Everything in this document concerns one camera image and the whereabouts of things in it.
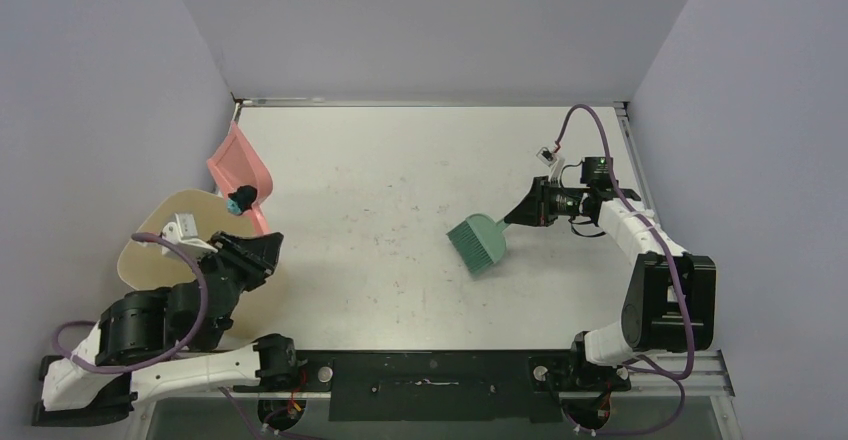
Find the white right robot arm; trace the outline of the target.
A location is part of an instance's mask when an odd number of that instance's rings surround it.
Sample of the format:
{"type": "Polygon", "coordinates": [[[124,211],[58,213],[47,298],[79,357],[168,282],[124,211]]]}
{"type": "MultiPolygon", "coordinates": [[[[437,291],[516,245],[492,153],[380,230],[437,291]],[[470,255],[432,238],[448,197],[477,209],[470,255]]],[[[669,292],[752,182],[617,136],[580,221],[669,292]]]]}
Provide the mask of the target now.
{"type": "Polygon", "coordinates": [[[579,186],[566,187],[565,161],[547,149],[539,157],[549,174],[533,179],[504,224],[548,227],[559,218],[581,218],[614,240],[633,267],[619,319],[583,333],[583,350],[565,362],[568,381],[588,389],[604,377],[605,366],[639,354],[708,349],[714,339],[714,261],[674,242],[639,194],[610,177],[609,159],[584,158],[579,186]]]}

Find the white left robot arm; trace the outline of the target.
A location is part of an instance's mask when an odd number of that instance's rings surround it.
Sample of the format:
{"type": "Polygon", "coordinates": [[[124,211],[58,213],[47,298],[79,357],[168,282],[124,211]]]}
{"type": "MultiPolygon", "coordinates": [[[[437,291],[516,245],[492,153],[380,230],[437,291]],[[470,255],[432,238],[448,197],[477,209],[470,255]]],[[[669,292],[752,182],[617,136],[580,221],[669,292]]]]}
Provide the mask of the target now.
{"type": "Polygon", "coordinates": [[[304,378],[292,339],[264,335],[218,352],[242,294],[274,273],[283,234],[239,237],[217,232],[200,253],[162,234],[137,232],[189,268],[187,282],[137,290],[109,306],[88,335],[69,350],[53,333],[53,354],[42,358],[42,390],[33,407],[36,427],[94,427],[120,422],[138,406],[204,389],[260,393],[287,390],[304,378]]]}

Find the black paper scrap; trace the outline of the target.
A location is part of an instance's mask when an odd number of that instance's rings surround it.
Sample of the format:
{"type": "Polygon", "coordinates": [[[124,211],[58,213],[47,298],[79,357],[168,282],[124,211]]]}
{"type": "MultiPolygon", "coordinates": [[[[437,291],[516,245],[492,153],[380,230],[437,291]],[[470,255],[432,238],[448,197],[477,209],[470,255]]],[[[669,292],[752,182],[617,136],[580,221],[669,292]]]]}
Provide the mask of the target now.
{"type": "Polygon", "coordinates": [[[242,214],[253,208],[258,197],[258,190],[252,185],[242,185],[227,195],[227,200],[235,201],[241,208],[242,214]]]}

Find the green hand brush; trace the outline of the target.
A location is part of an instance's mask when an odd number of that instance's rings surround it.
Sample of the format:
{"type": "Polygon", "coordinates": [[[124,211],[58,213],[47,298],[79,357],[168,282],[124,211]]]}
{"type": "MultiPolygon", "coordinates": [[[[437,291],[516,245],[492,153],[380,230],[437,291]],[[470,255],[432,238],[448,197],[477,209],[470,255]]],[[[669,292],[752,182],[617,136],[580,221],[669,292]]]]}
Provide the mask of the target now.
{"type": "Polygon", "coordinates": [[[446,233],[451,245],[472,276],[478,276],[498,263],[507,251],[504,231],[509,224],[489,215],[475,213],[446,233]]]}

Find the pink plastic dustpan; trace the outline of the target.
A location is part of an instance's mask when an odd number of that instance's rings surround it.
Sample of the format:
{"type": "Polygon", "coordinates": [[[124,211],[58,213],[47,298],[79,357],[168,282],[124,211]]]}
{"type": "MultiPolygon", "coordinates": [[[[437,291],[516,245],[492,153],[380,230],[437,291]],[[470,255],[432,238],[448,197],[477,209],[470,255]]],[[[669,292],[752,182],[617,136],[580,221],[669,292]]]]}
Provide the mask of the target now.
{"type": "Polygon", "coordinates": [[[273,180],[268,168],[235,121],[230,122],[228,134],[206,164],[225,204],[227,195],[242,185],[252,185],[258,190],[253,208],[240,216],[251,220],[257,234],[269,234],[271,229],[261,204],[271,195],[273,180]]]}

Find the teal paper scrap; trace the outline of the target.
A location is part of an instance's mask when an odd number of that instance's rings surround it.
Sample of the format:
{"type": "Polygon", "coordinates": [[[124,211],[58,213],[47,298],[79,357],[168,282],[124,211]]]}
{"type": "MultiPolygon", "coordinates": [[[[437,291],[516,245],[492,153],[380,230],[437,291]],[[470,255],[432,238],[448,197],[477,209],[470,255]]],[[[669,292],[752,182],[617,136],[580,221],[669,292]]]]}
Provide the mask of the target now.
{"type": "Polygon", "coordinates": [[[239,207],[239,205],[238,205],[235,201],[233,201],[233,200],[227,200],[227,202],[226,202],[226,208],[227,208],[227,211],[228,211],[230,214],[232,214],[232,215],[239,216],[239,215],[241,215],[241,214],[242,214],[241,208],[240,208],[240,207],[239,207]]]}

